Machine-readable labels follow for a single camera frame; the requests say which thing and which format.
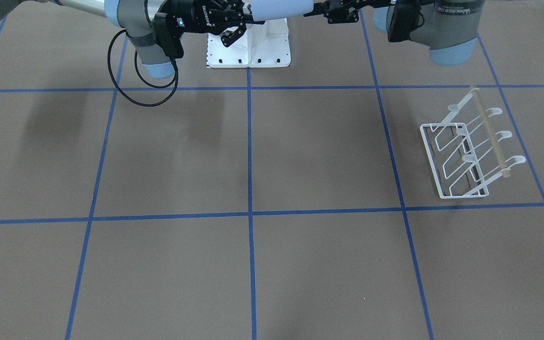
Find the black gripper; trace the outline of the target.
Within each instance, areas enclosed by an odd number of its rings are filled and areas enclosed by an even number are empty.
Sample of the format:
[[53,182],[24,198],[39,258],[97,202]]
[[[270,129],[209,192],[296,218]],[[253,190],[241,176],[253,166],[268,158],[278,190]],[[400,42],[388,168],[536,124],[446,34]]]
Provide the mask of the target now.
[[169,32],[218,34],[229,48],[253,21],[251,4],[243,0],[167,0],[158,11],[158,26]]
[[304,17],[323,16],[328,24],[347,24],[359,21],[360,9],[371,7],[377,14],[387,12],[394,4],[394,0],[324,0],[315,2],[313,9]]

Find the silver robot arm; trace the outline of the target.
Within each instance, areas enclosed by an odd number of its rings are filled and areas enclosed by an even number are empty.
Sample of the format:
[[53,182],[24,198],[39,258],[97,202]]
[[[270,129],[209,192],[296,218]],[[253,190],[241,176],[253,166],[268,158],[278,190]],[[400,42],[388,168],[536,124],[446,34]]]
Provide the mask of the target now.
[[390,43],[425,45],[433,63],[459,65],[471,58],[484,6],[484,0],[324,0],[304,17],[347,24],[360,19],[359,9],[372,7],[374,25]]
[[116,26],[154,79],[175,75],[177,60],[184,57],[186,33],[212,33],[233,43],[247,24],[255,23],[242,0],[0,0],[0,22],[23,6],[75,11],[77,18],[93,18],[98,26]]

